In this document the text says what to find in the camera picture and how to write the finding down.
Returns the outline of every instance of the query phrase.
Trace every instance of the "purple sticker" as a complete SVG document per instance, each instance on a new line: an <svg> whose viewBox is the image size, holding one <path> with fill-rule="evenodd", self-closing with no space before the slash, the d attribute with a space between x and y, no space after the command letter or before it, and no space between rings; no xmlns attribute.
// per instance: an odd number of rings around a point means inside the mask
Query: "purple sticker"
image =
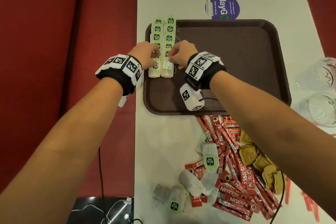
<svg viewBox="0 0 336 224"><path fill-rule="evenodd" d="M212 9L213 20L234 20L238 17L240 7L237 0L210 0L205 4L207 14Z"/></svg>

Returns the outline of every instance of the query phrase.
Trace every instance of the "forearm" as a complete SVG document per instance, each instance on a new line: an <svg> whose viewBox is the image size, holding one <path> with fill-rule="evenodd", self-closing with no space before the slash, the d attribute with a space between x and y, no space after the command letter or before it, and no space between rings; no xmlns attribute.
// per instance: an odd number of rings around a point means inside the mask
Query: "forearm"
<svg viewBox="0 0 336 224"><path fill-rule="evenodd" d="M1 194L0 222L66 222L122 92L114 79L103 78L57 122Z"/></svg>
<svg viewBox="0 0 336 224"><path fill-rule="evenodd" d="M210 88L254 143L334 219L336 140L290 107L223 71Z"/></svg>

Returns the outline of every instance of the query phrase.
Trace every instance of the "brown tray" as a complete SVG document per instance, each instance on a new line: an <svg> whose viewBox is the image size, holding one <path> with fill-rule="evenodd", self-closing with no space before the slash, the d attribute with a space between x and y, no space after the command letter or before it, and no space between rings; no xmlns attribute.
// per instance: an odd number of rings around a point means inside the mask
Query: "brown tray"
<svg viewBox="0 0 336 224"><path fill-rule="evenodd" d="M236 78L291 104L285 65L278 32L266 20L177 20L177 37L194 43L199 52L221 57L227 72ZM146 30L149 41L151 25ZM143 102L156 115L227 114L218 101L205 99L205 106L188 111L179 89L185 83L185 69L172 78L149 78L145 71ZM211 90L202 90L203 97L215 98Z"/></svg>

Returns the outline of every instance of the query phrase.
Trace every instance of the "white tabletop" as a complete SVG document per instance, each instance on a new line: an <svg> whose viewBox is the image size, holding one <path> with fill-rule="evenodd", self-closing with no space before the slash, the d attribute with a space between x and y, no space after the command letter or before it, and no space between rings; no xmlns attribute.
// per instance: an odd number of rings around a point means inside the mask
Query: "white tabletop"
<svg viewBox="0 0 336 224"><path fill-rule="evenodd" d="M137 41L145 40L145 30L157 17L173 14L177 19L208 19L207 0L138 0ZM292 94L292 103L310 93L294 86L296 74L323 57L307 0L237 0L238 19L265 19L278 30L283 59ZM137 85L135 120L135 218L146 224L169 223L163 211L152 208L152 192L156 184L173 186L187 163L199 160L195 147L204 137L193 116L156 116L143 104L143 78ZM245 221L213 207L195 208L190 217L201 223L244 223ZM322 223L334 221L320 209ZM261 213L252 223L268 223ZM314 214L306 210L301 190L292 185L290 205L280 209L275 223L316 223Z"/></svg>

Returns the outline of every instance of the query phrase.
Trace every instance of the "clear glass cup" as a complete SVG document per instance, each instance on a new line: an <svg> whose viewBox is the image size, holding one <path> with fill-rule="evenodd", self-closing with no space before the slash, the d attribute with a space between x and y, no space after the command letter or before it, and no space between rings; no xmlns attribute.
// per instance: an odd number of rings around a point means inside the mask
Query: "clear glass cup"
<svg viewBox="0 0 336 224"><path fill-rule="evenodd" d="M298 74L295 82L301 90L336 89L336 59L320 59Z"/></svg>
<svg viewBox="0 0 336 224"><path fill-rule="evenodd" d="M336 96L318 92L302 99L292 107L311 123L323 127L336 127Z"/></svg>

